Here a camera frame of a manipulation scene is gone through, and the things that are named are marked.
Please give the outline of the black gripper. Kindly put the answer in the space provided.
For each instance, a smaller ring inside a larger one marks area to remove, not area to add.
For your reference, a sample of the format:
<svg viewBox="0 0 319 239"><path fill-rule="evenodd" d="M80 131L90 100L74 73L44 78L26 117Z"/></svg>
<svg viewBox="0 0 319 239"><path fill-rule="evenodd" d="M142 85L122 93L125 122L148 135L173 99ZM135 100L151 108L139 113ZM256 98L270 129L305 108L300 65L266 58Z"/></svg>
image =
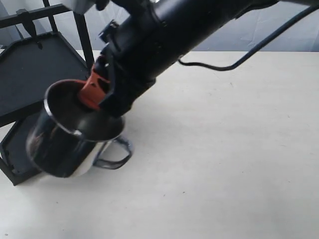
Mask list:
<svg viewBox="0 0 319 239"><path fill-rule="evenodd" d="M90 109L101 107L119 117L128 112L133 102L169 67L168 24L165 21L125 21L122 24L111 21L101 31L100 38L106 43L102 53L114 69L114 91L104 99L111 82L105 71L106 57L99 56L78 99Z"/></svg>

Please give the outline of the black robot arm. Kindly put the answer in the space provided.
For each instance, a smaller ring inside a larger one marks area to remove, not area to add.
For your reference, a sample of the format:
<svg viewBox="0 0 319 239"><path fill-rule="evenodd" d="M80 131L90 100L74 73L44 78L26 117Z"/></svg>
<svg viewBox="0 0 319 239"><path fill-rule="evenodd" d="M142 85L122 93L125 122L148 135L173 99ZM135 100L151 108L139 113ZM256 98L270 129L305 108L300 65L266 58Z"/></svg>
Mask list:
<svg viewBox="0 0 319 239"><path fill-rule="evenodd" d="M274 0L118 0L129 14L100 32L105 43L77 94L91 111L128 112L156 78L228 22Z"/></svg>

